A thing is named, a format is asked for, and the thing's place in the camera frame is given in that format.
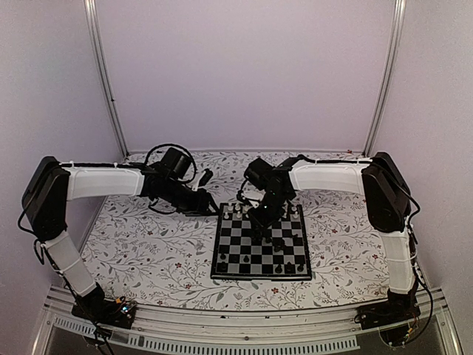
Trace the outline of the black white chessboard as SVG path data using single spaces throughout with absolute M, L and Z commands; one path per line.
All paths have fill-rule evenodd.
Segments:
M 310 281 L 312 271 L 304 215 L 300 205 L 292 205 L 281 220 L 253 236 L 247 208 L 237 203 L 222 203 L 217 220 L 210 278 L 213 280 Z M 226 260 L 220 254 L 226 253 Z M 242 257 L 249 256 L 244 263 Z M 285 264 L 295 265 L 295 274 L 285 273 Z M 227 263 L 228 272 L 218 273 L 217 264 Z M 304 271 L 297 267 L 304 263 Z M 275 268 L 281 264 L 283 272 Z

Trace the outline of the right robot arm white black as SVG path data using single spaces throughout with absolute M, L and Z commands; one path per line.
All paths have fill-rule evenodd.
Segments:
M 250 210 L 257 231 L 302 203 L 317 300 L 387 295 L 387 322 L 409 313 L 418 287 L 411 220 L 420 208 L 387 153 L 363 160 L 298 155 L 277 166 L 258 158 L 244 178 L 261 192 Z

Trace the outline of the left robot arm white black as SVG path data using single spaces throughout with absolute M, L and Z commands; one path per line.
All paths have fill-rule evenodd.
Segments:
M 176 213 L 189 217 L 212 216 L 218 207 L 203 188 L 211 173 L 205 171 L 195 187 L 182 179 L 179 164 L 62 163 L 53 156 L 39 163 L 21 199 L 18 227 L 33 235 L 72 292 L 83 297 L 82 310 L 94 321 L 105 320 L 109 304 L 82 260 L 69 235 L 68 219 L 74 208 L 87 202 L 100 203 L 108 197 L 147 198 L 149 208 L 157 201 L 168 203 Z

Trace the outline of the floral patterned table mat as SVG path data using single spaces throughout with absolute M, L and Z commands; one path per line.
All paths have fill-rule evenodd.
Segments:
M 223 311 L 377 300 L 394 313 L 418 283 L 409 190 L 386 160 L 199 155 L 215 206 L 186 216 L 168 187 L 110 196 L 81 256 L 109 299 Z

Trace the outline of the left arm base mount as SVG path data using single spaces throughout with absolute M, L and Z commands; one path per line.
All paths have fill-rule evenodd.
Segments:
M 137 303 L 120 297 L 107 300 L 102 296 L 79 297 L 72 308 L 72 315 L 91 322 L 131 329 L 135 320 Z

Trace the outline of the front aluminium rail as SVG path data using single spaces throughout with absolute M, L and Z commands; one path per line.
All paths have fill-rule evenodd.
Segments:
M 395 345 L 401 322 L 363 329 L 357 305 L 295 311 L 203 311 L 139 305 L 131 328 L 108 327 L 108 345 L 72 315 L 73 300 L 53 287 L 40 313 L 34 354 L 461 354 L 443 292 L 417 295 L 421 316 L 410 342 Z

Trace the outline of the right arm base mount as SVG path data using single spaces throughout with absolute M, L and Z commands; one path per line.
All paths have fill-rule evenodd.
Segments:
M 394 348 L 408 343 L 420 315 L 416 303 L 405 308 L 401 302 L 383 301 L 358 307 L 353 321 L 362 330 L 377 328 L 381 340 Z

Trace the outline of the left aluminium frame post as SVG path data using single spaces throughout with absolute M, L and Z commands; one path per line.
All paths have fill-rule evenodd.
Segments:
M 129 148 L 126 144 L 123 127 L 120 123 L 116 100 L 112 90 L 112 83 L 110 81 L 108 68 L 106 65 L 105 52 L 103 49 L 98 20 L 97 2 L 94 0 L 84 0 L 84 9 L 92 51 L 95 57 L 98 76 L 101 82 L 102 92 L 106 103 L 106 109 L 111 121 L 112 130 L 114 132 L 119 151 L 121 155 L 126 158 L 129 156 Z

